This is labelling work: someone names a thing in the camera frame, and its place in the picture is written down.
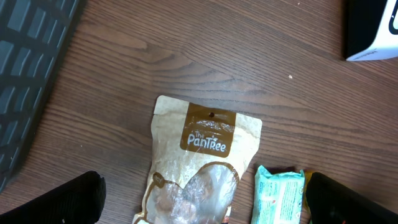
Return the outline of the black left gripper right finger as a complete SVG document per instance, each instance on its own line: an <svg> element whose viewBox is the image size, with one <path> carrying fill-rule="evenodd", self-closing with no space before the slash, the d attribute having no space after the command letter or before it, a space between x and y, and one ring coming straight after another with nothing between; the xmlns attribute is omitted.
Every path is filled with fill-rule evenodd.
<svg viewBox="0 0 398 224"><path fill-rule="evenodd" d="M305 173L311 224L397 224L397 214L320 172Z"/></svg>

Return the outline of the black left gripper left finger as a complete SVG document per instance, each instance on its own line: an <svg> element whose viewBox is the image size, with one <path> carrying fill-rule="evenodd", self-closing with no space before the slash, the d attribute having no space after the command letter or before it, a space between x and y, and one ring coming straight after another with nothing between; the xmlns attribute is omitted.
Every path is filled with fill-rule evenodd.
<svg viewBox="0 0 398 224"><path fill-rule="evenodd" d="M100 219L106 199L106 182L95 171L43 194L1 215L1 224L91 224Z"/></svg>

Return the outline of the teal snack packet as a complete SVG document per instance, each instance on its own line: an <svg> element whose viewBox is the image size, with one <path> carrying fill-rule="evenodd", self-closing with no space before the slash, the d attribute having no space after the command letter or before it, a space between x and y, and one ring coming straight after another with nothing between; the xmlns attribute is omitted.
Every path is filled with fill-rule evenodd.
<svg viewBox="0 0 398 224"><path fill-rule="evenodd" d="M271 174L259 166L255 174L251 224L299 224L304 171Z"/></svg>

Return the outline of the beige Pantree snack pouch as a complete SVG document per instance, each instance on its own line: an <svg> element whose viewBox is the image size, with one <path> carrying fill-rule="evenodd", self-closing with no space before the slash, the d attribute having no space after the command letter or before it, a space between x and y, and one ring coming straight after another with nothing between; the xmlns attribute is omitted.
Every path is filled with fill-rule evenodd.
<svg viewBox="0 0 398 224"><path fill-rule="evenodd" d="M259 149L262 121L159 96L152 165L134 223L228 223L234 193Z"/></svg>

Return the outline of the white barcode scanner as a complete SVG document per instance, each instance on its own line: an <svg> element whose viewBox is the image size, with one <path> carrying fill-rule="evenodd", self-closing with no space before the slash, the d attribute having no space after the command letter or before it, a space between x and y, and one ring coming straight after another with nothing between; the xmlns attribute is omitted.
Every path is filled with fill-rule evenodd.
<svg viewBox="0 0 398 224"><path fill-rule="evenodd" d="M397 0L348 1L345 59L397 57Z"/></svg>

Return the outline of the dark grey plastic basket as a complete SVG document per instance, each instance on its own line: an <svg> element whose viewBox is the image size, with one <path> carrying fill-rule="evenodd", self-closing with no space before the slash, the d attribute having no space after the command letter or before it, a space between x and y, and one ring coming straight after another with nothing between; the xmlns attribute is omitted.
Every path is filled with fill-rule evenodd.
<svg viewBox="0 0 398 224"><path fill-rule="evenodd" d="M31 149L86 0L1 0L1 189Z"/></svg>

